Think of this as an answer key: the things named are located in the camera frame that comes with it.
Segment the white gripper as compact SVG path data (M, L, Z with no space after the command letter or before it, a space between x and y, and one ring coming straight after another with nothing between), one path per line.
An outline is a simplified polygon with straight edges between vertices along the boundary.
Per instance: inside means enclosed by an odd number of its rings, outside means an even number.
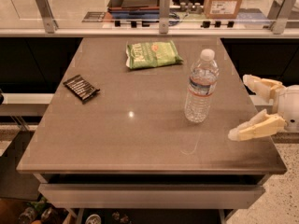
M271 136L284 128L288 132L299 132L299 85L285 87L280 81L253 75L244 75L243 83L265 102L274 99L273 112L277 114L268 114L265 109L260 111L228 132L230 140Z

